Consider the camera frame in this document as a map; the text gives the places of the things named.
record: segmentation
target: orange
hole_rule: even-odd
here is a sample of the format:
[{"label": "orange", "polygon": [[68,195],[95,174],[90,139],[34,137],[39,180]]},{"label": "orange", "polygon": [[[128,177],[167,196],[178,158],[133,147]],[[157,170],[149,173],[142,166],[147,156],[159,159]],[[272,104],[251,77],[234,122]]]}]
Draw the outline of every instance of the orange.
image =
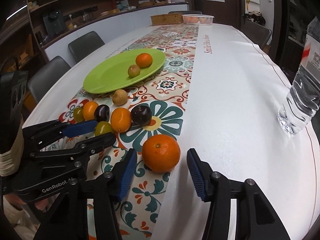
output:
[{"label": "orange", "polygon": [[171,136],[157,134],[151,136],[142,145],[142,158],[153,171],[169,172],[179,162],[180,147]]},{"label": "orange", "polygon": [[123,107],[116,108],[111,114],[110,123],[114,131],[126,132],[131,126],[130,111]]},{"label": "orange", "polygon": [[152,57],[148,53],[142,53],[136,57],[136,64],[140,68],[149,67],[152,64]]},{"label": "orange", "polygon": [[88,103],[86,103],[83,106],[83,118],[87,121],[94,119],[94,111],[97,109],[98,106],[98,103],[94,101],[89,101]]}]

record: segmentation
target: green plate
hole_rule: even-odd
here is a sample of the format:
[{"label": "green plate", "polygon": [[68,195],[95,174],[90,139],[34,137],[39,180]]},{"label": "green plate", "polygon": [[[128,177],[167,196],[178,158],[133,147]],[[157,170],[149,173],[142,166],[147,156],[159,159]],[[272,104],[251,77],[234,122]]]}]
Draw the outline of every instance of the green plate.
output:
[{"label": "green plate", "polygon": [[[128,76],[128,68],[136,63],[141,53],[149,53],[153,62],[147,68],[140,69],[140,75]],[[84,89],[92,94],[102,94],[133,85],[155,73],[165,62],[165,54],[158,49],[133,49],[117,54],[97,65],[86,76]]]}]

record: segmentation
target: wooden basket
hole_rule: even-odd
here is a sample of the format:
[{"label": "wooden basket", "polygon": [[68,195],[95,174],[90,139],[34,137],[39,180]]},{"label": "wooden basket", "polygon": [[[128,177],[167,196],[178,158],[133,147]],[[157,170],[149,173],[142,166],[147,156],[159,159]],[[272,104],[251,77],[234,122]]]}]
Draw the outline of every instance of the wooden basket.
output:
[{"label": "wooden basket", "polygon": [[182,14],[160,14],[151,16],[152,26],[167,25],[167,24],[181,24],[183,23]]},{"label": "wooden basket", "polygon": [[139,8],[143,8],[143,7],[147,7],[147,6],[153,6],[154,5],[154,1],[151,1],[151,2],[143,2],[143,3],[140,3],[138,5]]}]

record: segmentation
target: basket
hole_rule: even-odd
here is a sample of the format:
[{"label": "basket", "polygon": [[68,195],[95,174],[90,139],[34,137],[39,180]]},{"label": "basket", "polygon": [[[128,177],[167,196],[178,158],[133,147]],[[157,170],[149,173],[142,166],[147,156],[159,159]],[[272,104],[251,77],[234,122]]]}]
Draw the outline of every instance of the basket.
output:
[{"label": "basket", "polygon": [[143,2],[143,3],[140,3],[138,5],[139,8],[142,8],[142,7],[147,7],[147,6],[153,6],[154,5],[154,1],[151,1],[151,2]]},{"label": "basket", "polygon": [[183,23],[182,14],[160,14],[151,16],[152,26],[167,25],[167,24],[181,24]]},{"label": "basket", "polygon": [[211,25],[214,18],[214,16],[200,14],[185,14],[182,17],[185,24],[192,25]]}]

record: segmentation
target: kitchen cabinet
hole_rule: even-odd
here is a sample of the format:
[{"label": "kitchen cabinet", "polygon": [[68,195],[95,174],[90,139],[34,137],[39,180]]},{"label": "kitchen cabinet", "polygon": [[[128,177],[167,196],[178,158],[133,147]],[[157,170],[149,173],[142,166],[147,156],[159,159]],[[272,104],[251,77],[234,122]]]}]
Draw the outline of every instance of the kitchen cabinet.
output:
[{"label": "kitchen cabinet", "polygon": [[63,37],[61,40],[55,42],[48,47],[45,52],[49,60],[56,56],[62,57],[71,67],[76,64],[76,61],[71,54],[68,44],[78,38],[77,31],[70,33],[68,36]]},{"label": "kitchen cabinet", "polygon": [[83,28],[79,28],[78,30],[70,33],[69,35],[63,37],[62,39],[56,41],[55,43],[47,47],[45,49],[45,52],[49,60],[59,55],[71,67],[73,67],[76,64],[76,62],[68,48],[68,44],[74,41],[75,39],[85,35],[86,33],[95,31],[101,37],[101,39],[105,43],[107,43],[125,33],[132,32],[133,30],[142,27],[150,26],[152,24],[150,16],[158,14],[167,14],[171,11],[187,10],[189,10],[189,5],[187,4],[172,4],[115,15],[87,25]]}]

